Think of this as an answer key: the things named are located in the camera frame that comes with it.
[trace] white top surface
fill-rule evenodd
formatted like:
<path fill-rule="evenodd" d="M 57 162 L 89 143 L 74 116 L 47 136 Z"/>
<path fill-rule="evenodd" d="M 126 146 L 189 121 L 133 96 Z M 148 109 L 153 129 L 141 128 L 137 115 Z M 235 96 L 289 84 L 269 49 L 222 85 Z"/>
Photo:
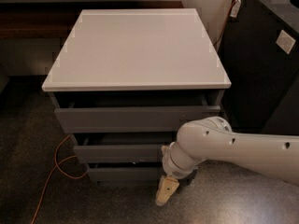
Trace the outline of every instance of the white top surface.
<path fill-rule="evenodd" d="M 226 89 L 195 9 L 83 10 L 44 91 Z"/>

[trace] speckled floor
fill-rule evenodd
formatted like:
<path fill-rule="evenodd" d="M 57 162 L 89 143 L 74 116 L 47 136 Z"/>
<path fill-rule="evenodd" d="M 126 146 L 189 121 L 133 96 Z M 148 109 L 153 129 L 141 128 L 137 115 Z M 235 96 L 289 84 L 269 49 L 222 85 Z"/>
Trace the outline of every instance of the speckled floor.
<path fill-rule="evenodd" d="M 12 82 L 0 99 L 0 223 L 30 223 L 56 146 L 65 137 L 39 83 Z M 72 154 L 68 141 L 61 158 Z M 77 161 L 64 166 L 84 170 Z M 299 223 L 299 187 L 207 161 L 164 207 L 156 187 L 97 187 L 52 176 L 36 223 Z"/>

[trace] drawer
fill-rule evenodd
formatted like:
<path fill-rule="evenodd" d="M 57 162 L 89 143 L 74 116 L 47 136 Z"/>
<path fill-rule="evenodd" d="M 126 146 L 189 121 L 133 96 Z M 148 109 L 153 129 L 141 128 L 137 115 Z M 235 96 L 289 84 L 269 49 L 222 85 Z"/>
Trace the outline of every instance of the drawer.
<path fill-rule="evenodd" d="M 55 92 L 60 108 L 214 105 L 215 90 Z"/>
<path fill-rule="evenodd" d="M 148 166 L 146 163 L 143 167 L 132 165 L 126 165 L 124 167 L 107 167 L 89 165 L 88 176 L 93 182 L 97 182 L 99 185 L 157 185 L 162 175 L 165 175 L 164 169 L 161 163 L 155 163 Z M 186 178 L 180 180 L 181 184 L 189 184 L 197 174 L 197 168 L 188 175 Z"/>
<path fill-rule="evenodd" d="M 74 146 L 81 163 L 161 162 L 162 145 L 169 145 L 175 133 L 81 133 Z"/>
<path fill-rule="evenodd" d="M 56 108 L 55 115 L 65 133 L 172 132 L 220 110 L 218 105 Z"/>

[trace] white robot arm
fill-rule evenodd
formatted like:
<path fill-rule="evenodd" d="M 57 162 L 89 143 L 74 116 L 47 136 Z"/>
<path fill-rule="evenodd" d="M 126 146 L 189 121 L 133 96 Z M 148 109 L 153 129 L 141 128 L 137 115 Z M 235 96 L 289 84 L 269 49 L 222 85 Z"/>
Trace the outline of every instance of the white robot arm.
<path fill-rule="evenodd" d="M 299 137 L 233 133 L 220 117 L 191 121 L 179 130 L 177 141 L 163 147 L 162 177 L 156 203 L 165 204 L 178 187 L 205 160 L 228 161 L 252 171 L 299 186 Z"/>

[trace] gray drawer cabinet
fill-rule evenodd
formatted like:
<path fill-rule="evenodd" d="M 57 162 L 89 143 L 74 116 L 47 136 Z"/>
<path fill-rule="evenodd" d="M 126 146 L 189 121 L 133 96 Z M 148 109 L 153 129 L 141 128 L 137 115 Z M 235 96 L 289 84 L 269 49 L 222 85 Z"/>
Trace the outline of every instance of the gray drawer cabinet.
<path fill-rule="evenodd" d="M 100 185 L 157 184 L 164 173 L 162 145 L 175 141 L 185 122 L 218 116 L 223 90 L 141 93 L 50 93 L 55 115 L 71 135 L 74 152 L 92 181 Z"/>
<path fill-rule="evenodd" d="M 230 86 L 195 9 L 83 10 L 43 91 L 91 180 L 132 185 L 157 184 L 161 146 Z"/>

